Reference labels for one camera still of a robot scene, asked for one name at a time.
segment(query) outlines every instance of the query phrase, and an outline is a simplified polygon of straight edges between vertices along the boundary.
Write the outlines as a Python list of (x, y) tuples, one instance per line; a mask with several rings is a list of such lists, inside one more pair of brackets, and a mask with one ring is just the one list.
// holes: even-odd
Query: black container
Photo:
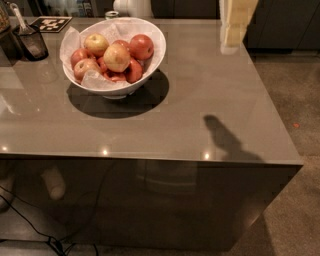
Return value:
[(13, 34), (16, 36), (24, 56), (30, 61), (43, 60), (49, 56), (47, 46), (37, 26), (30, 25), (34, 29), (33, 33), (20, 34), (20, 26), (13, 29)]

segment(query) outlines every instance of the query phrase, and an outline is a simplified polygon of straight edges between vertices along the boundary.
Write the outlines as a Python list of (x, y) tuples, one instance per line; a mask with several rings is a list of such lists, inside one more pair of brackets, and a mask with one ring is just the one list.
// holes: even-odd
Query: gray countertop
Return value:
[(220, 53), (219, 21), (152, 20), (166, 56), (126, 99), (70, 83), (59, 59), (64, 33), (100, 20), (74, 18), (43, 33), (47, 59), (0, 67), (1, 154), (301, 164), (245, 48)]

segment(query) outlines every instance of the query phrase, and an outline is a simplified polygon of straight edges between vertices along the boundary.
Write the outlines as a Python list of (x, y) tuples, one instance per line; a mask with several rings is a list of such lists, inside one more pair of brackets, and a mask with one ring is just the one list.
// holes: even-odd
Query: dark cabinet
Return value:
[(156, 18), (219, 19), (219, 0), (151, 0)]
[(320, 0), (260, 0), (245, 44), (258, 49), (320, 49)]

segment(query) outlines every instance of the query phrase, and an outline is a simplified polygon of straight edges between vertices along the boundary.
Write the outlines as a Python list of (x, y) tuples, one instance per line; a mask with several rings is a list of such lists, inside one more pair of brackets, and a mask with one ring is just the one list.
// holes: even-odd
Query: black cable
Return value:
[(23, 215), (21, 214), (6, 198), (4, 198), (2, 195), (0, 195), (0, 198), (2, 198), (6, 203), (7, 205), (12, 209), (14, 210), (21, 218), (23, 218), (31, 227), (34, 231), (36, 231), (39, 235), (41, 236), (44, 236), (44, 237), (47, 237), (47, 238), (51, 238), (51, 239), (54, 239), (55, 241), (57, 241), (57, 239), (55, 239), (53, 236), (50, 236), (50, 235), (46, 235), (42, 232), (40, 232), (39, 230), (37, 230), (35, 228), (35, 226)]
[(109, 169), (107, 169), (105, 171), (105, 173), (103, 174), (103, 176), (101, 178), (101, 182), (100, 182), (99, 187), (98, 187), (98, 192), (97, 192), (97, 195), (96, 195), (96, 199), (95, 199), (95, 202), (94, 202), (94, 205), (93, 205), (93, 210), (92, 210), (90, 216), (88, 216), (86, 222), (81, 227), (79, 227), (77, 230), (75, 230), (72, 233), (70, 233), (69, 235), (66, 235), (65, 237), (59, 239), (60, 242), (66, 241), (67, 239), (71, 238), (75, 234), (79, 233), (92, 220), (92, 218), (94, 217), (95, 212), (96, 212), (95, 210), (96, 210), (96, 208), (98, 206), (98, 202), (99, 202), (100, 195), (101, 195), (101, 190), (102, 190), (102, 185), (104, 183), (104, 180), (106, 179), (107, 174), (114, 168), (114, 165), (115, 165), (115, 163), (113, 162), (111, 164), (111, 166), (109, 167)]
[(38, 210), (43, 211), (43, 209), (41, 209), (39, 206), (36, 206), (36, 205), (34, 205), (34, 204), (31, 204), (31, 203), (27, 202), (26, 200), (22, 199), (21, 197), (19, 197), (18, 195), (16, 195), (16, 194), (13, 193), (12, 191), (10, 191), (10, 190), (2, 187), (1, 185), (0, 185), (0, 188), (3, 189), (4, 191), (6, 191), (7, 193), (13, 195), (15, 198), (18, 198), (21, 202), (23, 202), (23, 203), (25, 203), (25, 204), (27, 204), (27, 205), (30, 205), (30, 206), (32, 206), (32, 207), (34, 207), (34, 208), (37, 208)]
[(66, 256), (69, 255), (71, 249), (75, 246), (76, 244), (75, 243), (72, 243), (69, 247), (67, 247), (67, 249), (64, 250), (64, 253)]
[(96, 256), (99, 256), (99, 251), (98, 251), (98, 248), (95, 244), (93, 244), (93, 248), (96, 251)]
[(44, 234), (44, 233), (40, 232), (39, 230), (37, 230), (36, 227), (31, 223), (31, 221), (29, 221), (27, 219), (27, 217), (25, 217), (22, 213), (20, 213), (4, 196), (0, 195), (0, 198), (2, 198), (2, 200), (5, 201), (6, 204), (13, 211), (15, 211), (22, 219), (24, 219), (37, 234), (48, 238), (48, 241), (46, 242), (46, 244), (48, 244), (50, 246), (50, 248), (52, 250), (54, 250), (55, 253), (57, 253), (58, 256), (65, 256), (63, 250), (61, 250), (62, 249), (61, 243), (55, 237), (47, 235), (47, 234)]

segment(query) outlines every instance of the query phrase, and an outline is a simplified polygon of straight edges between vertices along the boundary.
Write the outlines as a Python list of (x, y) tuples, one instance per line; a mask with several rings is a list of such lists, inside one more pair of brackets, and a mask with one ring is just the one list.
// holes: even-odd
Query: red apple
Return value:
[(97, 63), (99, 64), (102, 73), (108, 70), (106, 63), (104, 63), (103, 56), (97, 59)]
[(99, 33), (92, 33), (84, 40), (84, 47), (94, 54), (97, 58), (103, 56), (109, 47), (108, 40)]
[(96, 57), (86, 48), (79, 48), (75, 50), (70, 58), (71, 67), (74, 69), (74, 66), (77, 64), (78, 61), (83, 59), (95, 59)]
[(112, 72), (110, 70), (103, 73), (103, 76), (105, 79), (112, 81), (112, 82), (126, 81), (126, 77), (123, 73), (116, 73), (116, 72)]
[(98, 63), (93, 59), (83, 59), (80, 60), (75, 66), (74, 66), (74, 77), (77, 80), (77, 82), (82, 81), (85, 73), (88, 70), (96, 70), (100, 74), (102, 74), (101, 69), (98, 65)]
[(127, 49), (128, 51), (130, 51), (130, 45), (129, 45), (129, 43), (128, 43), (127, 41), (125, 41), (125, 40), (118, 39), (118, 40), (114, 41), (112, 44), (121, 44), (122, 46), (126, 47), (126, 49)]
[(149, 59), (154, 51), (153, 41), (145, 34), (138, 34), (130, 41), (130, 54), (137, 60)]
[(130, 64), (130, 54), (121, 44), (112, 44), (103, 55), (107, 68), (122, 73)]
[(142, 73), (143, 68), (141, 64), (131, 57), (130, 65), (125, 72), (127, 82), (130, 84), (137, 82), (142, 77)]

